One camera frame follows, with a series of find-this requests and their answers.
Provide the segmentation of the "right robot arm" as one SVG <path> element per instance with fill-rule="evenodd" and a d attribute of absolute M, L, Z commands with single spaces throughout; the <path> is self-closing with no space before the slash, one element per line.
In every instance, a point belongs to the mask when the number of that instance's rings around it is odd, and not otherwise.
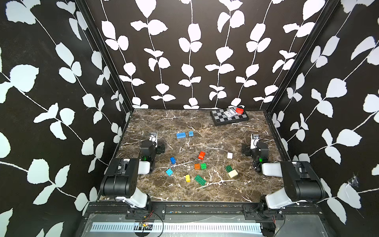
<path fill-rule="evenodd" d="M 278 210 L 294 203 L 314 203 L 325 198 L 326 191 L 309 162 L 269 162 L 268 145 L 257 134 L 251 135 L 250 145 L 243 144 L 241 151 L 253 159 L 253 168 L 257 173 L 283 179 L 284 187 L 262 196 L 257 210 Z"/>

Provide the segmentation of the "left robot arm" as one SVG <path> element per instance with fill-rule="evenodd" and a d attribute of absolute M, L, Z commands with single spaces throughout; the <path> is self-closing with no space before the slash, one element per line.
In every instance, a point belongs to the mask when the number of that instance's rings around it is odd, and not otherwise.
<path fill-rule="evenodd" d="M 152 173 L 156 156 L 165 152 L 165 146 L 158 144 L 158 133 L 151 132 L 150 137 L 140 144 L 137 158 L 113 158 L 100 184 L 100 195 L 112 197 L 135 209 L 152 209 L 151 198 L 137 188 L 139 175 Z"/>

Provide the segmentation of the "long blue lego brick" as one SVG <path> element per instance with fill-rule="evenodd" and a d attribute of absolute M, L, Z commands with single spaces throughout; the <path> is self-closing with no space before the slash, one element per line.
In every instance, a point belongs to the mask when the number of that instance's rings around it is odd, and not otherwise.
<path fill-rule="evenodd" d="M 177 139 L 186 138 L 187 134 L 185 132 L 177 133 Z"/>

